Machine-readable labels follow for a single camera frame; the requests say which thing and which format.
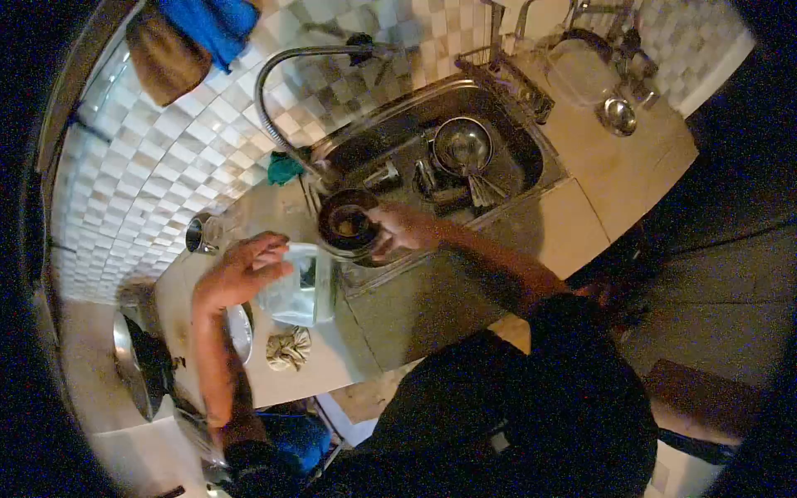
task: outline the hand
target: hand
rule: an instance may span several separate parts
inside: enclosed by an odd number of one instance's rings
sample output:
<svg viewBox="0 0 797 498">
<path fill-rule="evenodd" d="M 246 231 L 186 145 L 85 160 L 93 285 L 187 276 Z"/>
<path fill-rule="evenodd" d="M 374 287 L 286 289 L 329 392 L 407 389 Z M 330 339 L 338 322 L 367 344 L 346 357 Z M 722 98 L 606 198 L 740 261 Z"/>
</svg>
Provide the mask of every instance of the hand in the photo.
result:
<svg viewBox="0 0 797 498">
<path fill-rule="evenodd" d="M 452 225 L 402 204 L 380 204 L 366 214 L 383 227 L 376 247 L 371 252 L 371 256 L 377 261 L 384 259 L 390 251 L 398 247 L 436 249 Z"/>
<path fill-rule="evenodd" d="M 217 313 L 245 303 L 264 286 L 293 271 L 282 261 L 288 252 L 288 238 L 273 232 L 239 241 L 194 286 L 195 311 Z"/>
</svg>

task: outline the white countertop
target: white countertop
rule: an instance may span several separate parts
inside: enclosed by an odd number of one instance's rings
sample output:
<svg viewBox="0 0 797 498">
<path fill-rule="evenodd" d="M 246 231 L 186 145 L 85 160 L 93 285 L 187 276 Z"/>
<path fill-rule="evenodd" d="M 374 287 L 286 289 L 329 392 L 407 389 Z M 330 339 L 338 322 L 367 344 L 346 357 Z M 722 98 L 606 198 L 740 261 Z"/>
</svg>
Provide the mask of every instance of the white countertop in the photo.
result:
<svg viewBox="0 0 797 498">
<path fill-rule="evenodd" d="M 638 110 L 630 137 L 605 130 L 592 110 L 570 107 L 549 88 L 528 58 L 517 64 L 557 101 L 540 129 L 559 153 L 570 178 L 517 206 L 513 216 L 485 229 L 508 245 L 533 253 L 567 278 L 598 256 L 647 213 L 697 157 L 681 116 L 660 99 Z M 241 198 L 246 236 L 270 229 L 294 241 L 314 242 L 299 182 L 283 187 L 265 182 Z M 178 381 L 199 402 L 188 329 L 190 291 L 214 259 L 184 253 L 161 276 L 156 299 L 173 356 L 186 357 Z M 276 372 L 265 362 L 265 342 L 279 333 L 253 306 L 254 349 L 246 365 L 256 406 L 304 398 L 370 378 L 429 354 L 484 327 L 501 310 L 486 303 L 471 284 L 456 279 L 450 266 L 430 258 L 416 269 L 348 302 L 339 293 L 334 323 L 311 330 L 311 355 L 299 372 Z"/>
</svg>

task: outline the brown towel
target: brown towel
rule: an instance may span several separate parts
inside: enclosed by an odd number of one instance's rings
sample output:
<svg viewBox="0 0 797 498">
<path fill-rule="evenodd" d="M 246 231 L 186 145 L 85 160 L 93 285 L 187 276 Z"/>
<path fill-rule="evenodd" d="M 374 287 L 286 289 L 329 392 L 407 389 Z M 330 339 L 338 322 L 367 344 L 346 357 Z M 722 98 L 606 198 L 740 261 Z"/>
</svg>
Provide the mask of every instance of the brown towel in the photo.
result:
<svg viewBox="0 0 797 498">
<path fill-rule="evenodd" d="M 130 20 L 126 38 L 135 74 L 160 106 L 196 88 L 210 71 L 207 50 L 169 24 L 154 2 Z"/>
</svg>

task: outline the stainless steel sink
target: stainless steel sink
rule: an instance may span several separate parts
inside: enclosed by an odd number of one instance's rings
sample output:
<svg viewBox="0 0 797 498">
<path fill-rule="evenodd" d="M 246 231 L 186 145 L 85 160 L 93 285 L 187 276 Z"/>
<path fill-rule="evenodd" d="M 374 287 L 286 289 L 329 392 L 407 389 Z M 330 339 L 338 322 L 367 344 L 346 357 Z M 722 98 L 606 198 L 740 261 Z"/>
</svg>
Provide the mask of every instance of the stainless steel sink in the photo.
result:
<svg viewBox="0 0 797 498">
<path fill-rule="evenodd" d="M 448 119 L 467 116 L 481 123 L 493 141 L 493 159 L 485 177 L 499 186 L 509 199 L 492 208 L 476 208 L 469 202 L 454 209 L 426 202 L 415 180 L 416 162 L 430 160 L 430 141 Z M 419 210 L 461 224 L 480 228 L 488 225 L 509 207 L 551 187 L 566 176 L 558 155 L 544 135 L 523 116 L 510 116 L 501 100 L 473 80 L 455 75 L 400 100 L 389 103 L 369 116 L 341 128 L 318 143 L 312 160 L 327 159 L 343 178 L 343 187 L 363 188 L 363 180 L 390 160 L 401 175 L 401 185 L 376 193 L 380 201 L 403 202 Z M 442 175 L 444 182 L 456 180 Z M 308 203 L 317 216 L 319 198 L 303 183 Z M 347 296 L 358 296 L 416 265 L 424 253 L 401 253 L 389 265 L 364 268 L 344 262 L 340 277 Z"/>
</svg>

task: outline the checkered tile backsplash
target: checkered tile backsplash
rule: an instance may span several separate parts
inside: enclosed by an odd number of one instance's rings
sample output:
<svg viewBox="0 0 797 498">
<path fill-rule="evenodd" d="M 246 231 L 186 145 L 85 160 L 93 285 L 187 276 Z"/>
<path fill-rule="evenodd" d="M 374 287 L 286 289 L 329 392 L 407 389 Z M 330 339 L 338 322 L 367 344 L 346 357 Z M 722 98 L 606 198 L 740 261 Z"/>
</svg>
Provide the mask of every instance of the checkered tile backsplash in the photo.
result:
<svg viewBox="0 0 797 498">
<path fill-rule="evenodd" d="M 592 3 L 620 5 L 623 0 Z M 673 108 L 694 92 L 747 29 L 728 0 L 637 0 L 634 5 L 642 16 L 642 48 L 659 67 L 656 85 Z M 612 15 L 585 14 L 575 25 L 603 36 L 612 21 Z"/>
<path fill-rule="evenodd" d="M 275 147 L 252 95 L 264 61 L 283 49 L 340 45 L 330 33 L 370 33 L 407 48 L 381 84 L 381 63 L 301 57 L 266 81 L 266 106 L 296 145 L 309 145 L 381 104 L 452 74 L 453 57 L 489 43 L 479 0 L 265 0 L 249 47 L 166 108 L 142 92 L 124 43 L 90 83 L 80 113 L 108 145 L 77 127 L 66 136 L 51 213 L 64 297 L 114 303 L 154 281 L 185 249 L 189 220 L 222 212 L 266 177 Z"/>
</svg>

